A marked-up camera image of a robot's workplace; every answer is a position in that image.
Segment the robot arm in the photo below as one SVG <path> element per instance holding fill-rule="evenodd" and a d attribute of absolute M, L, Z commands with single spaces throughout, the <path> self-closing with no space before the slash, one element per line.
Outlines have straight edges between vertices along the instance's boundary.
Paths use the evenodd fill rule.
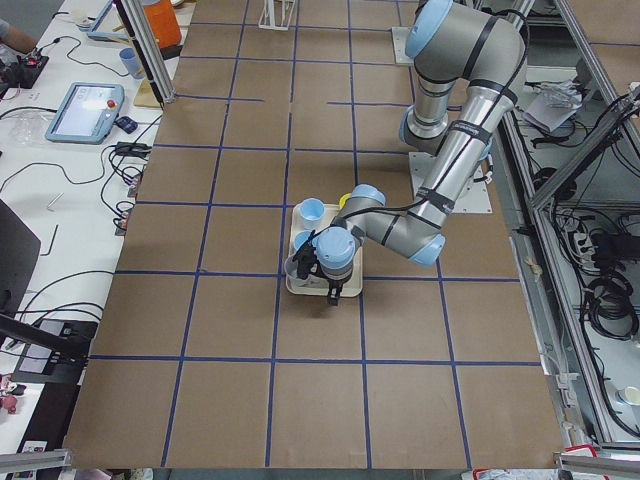
<path fill-rule="evenodd" d="M 439 257 L 442 226 L 524 85 L 529 29 L 508 14 L 420 2 L 405 45 L 418 91 L 399 136 L 434 163 L 406 206 L 389 207 L 377 188 L 357 185 L 329 227 L 295 254 L 298 276 L 327 280 L 329 304 L 338 304 L 367 239 L 421 266 Z"/>

